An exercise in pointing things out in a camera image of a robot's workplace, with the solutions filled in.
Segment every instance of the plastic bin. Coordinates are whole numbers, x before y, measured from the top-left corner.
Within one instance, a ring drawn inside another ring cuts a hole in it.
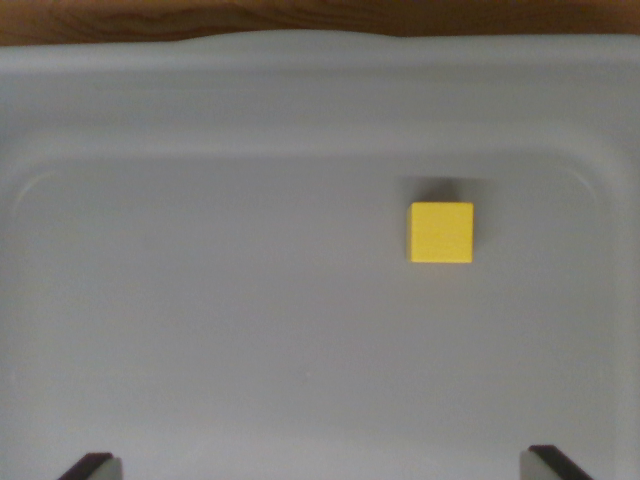
[[[0,477],[640,478],[640,40],[0,50]],[[475,205],[474,261],[406,210]]]

